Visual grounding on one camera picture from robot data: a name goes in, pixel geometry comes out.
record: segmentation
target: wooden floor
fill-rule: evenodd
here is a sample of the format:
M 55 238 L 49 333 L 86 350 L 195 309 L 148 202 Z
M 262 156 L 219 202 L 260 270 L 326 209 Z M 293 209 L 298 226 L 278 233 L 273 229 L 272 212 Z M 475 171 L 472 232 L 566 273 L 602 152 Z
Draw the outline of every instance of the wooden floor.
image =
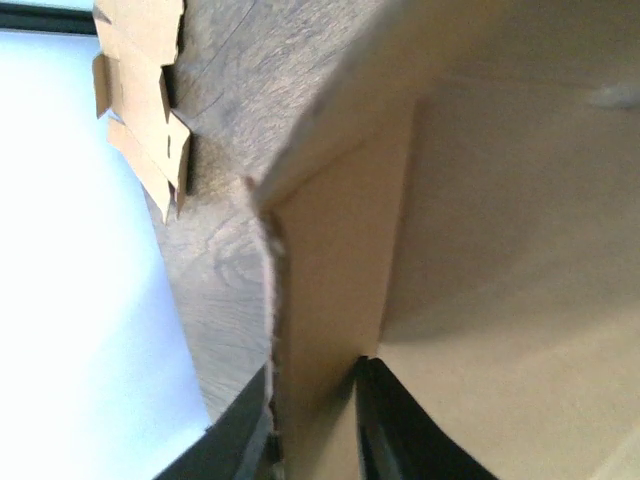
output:
M 260 257 L 239 176 L 255 178 L 349 43 L 385 0 L 187 0 L 168 70 L 193 132 L 190 196 L 154 224 L 207 407 L 215 421 L 264 363 Z

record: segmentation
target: torn cardboard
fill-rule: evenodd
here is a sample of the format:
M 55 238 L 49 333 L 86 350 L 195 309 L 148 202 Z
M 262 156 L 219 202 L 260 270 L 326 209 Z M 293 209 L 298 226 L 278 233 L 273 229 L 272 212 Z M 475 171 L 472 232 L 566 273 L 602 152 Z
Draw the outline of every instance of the torn cardboard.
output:
M 640 120 L 589 98 L 637 82 L 639 35 L 628 2 L 415 0 L 353 47 L 253 193 L 286 261 L 288 479 L 360 478 L 337 393 L 360 355 L 498 478 L 601 478 L 627 451 Z
M 102 52 L 94 59 L 96 115 L 108 109 L 109 143 L 136 172 L 166 222 L 184 204 L 189 129 L 171 111 L 162 67 L 177 56 L 182 0 L 98 0 Z

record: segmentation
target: cardboard piece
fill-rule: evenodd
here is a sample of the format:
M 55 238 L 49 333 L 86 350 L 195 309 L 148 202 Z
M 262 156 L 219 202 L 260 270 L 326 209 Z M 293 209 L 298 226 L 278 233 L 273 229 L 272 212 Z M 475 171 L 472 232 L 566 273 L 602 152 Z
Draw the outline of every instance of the cardboard piece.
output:
M 415 0 L 353 47 L 253 192 L 284 251 L 287 478 L 359 478 L 340 392 L 360 355 L 499 478 L 602 476 L 628 452 L 640 117 L 589 99 L 637 83 L 638 30 L 634 3 Z
M 109 142 L 125 156 L 166 222 L 184 204 L 189 129 L 171 111 L 162 66 L 177 56 L 182 0 L 97 0 L 102 52 L 93 62 L 96 115 L 109 108 Z

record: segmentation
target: gray wooden surface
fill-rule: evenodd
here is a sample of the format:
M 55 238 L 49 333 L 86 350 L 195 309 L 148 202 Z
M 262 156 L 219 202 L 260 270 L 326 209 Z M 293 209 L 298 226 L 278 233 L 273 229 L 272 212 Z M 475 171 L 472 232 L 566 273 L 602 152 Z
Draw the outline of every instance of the gray wooden surface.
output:
M 193 133 L 190 196 L 152 207 L 200 384 L 215 421 L 266 359 L 260 256 L 239 176 L 265 172 L 298 115 L 385 0 L 187 0 L 167 72 Z

